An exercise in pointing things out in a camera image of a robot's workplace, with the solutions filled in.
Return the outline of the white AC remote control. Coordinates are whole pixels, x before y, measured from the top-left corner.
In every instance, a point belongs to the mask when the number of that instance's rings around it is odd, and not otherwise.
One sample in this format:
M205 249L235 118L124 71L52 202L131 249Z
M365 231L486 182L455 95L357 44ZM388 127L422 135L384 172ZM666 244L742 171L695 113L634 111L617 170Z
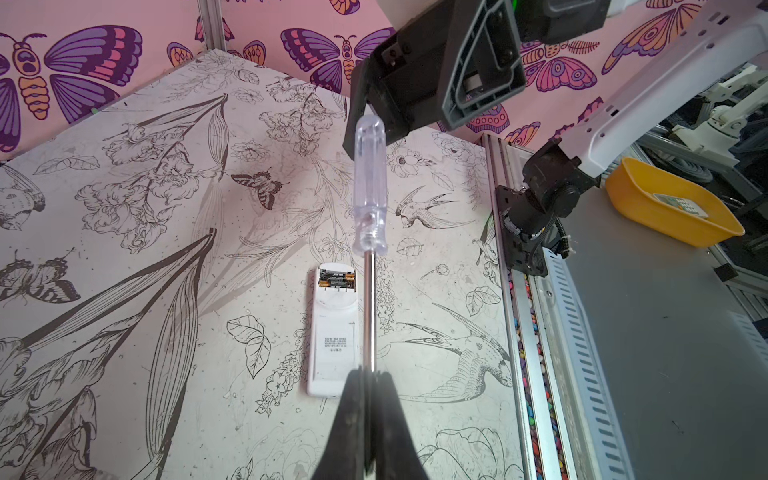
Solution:
M321 269L356 270L346 264L323 263L315 270L312 283L307 393L330 398L342 394L349 373L360 364L357 273L355 290L319 288Z

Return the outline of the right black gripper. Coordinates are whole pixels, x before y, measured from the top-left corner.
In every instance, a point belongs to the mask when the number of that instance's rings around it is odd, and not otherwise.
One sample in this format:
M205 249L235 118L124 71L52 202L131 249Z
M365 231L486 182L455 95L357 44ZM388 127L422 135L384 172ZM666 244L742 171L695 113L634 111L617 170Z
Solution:
M395 32L353 71L343 148L370 110L393 144L422 127L456 129L521 93L523 42L559 43L602 27L609 1L385 1Z

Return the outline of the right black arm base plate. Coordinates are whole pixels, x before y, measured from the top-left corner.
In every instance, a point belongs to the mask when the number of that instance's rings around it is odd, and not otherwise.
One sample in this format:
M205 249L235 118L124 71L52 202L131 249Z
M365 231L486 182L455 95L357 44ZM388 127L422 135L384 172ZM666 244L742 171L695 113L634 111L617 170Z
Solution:
M544 250L567 258L570 237L558 217L546 212L529 190L495 189L506 265L526 275L546 277Z

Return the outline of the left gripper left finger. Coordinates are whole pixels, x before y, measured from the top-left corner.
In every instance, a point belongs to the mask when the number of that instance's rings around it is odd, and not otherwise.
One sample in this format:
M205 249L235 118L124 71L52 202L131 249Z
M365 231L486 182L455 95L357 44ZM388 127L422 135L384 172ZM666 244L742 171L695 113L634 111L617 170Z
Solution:
M369 454L368 373L349 373L312 480L360 480L365 477Z

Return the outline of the clear handle screwdriver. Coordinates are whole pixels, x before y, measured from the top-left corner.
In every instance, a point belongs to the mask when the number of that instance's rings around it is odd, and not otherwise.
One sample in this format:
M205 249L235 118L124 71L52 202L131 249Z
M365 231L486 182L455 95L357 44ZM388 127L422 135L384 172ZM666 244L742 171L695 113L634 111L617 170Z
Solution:
M375 115L361 117L354 132L354 251L363 257L363 364L376 370L376 258L387 252L386 135Z

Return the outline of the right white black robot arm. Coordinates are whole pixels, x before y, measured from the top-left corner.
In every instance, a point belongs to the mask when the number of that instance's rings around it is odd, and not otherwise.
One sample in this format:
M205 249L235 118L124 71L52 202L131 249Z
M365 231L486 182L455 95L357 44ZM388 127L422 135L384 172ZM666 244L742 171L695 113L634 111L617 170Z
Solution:
M593 31L613 1L433 1L393 9L401 27L358 65L343 147L358 164L434 122L454 129L522 92L523 45ZM581 124L523 168L525 187L496 190L499 250L511 270L543 276L544 242L630 144L695 94L767 51L763 1L709 1L666 24L671 45Z

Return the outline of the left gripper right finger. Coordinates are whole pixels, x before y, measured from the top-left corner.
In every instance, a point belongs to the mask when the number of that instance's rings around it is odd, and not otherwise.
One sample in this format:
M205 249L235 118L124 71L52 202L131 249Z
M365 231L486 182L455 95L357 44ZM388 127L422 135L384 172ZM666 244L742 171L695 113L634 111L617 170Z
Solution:
M393 377L373 373L368 390L368 472L376 479L427 479Z

